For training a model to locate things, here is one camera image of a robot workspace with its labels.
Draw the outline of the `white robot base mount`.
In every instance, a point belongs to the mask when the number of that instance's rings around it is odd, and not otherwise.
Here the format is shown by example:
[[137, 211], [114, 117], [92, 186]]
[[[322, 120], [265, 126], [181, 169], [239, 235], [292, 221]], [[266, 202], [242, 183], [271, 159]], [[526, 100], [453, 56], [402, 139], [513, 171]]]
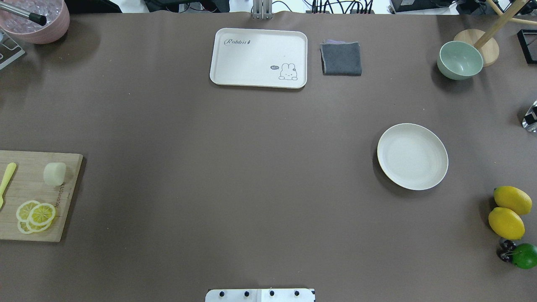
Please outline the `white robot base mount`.
[[213, 289], [205, 296], [206, 302], [314, 302], [314, 289]]

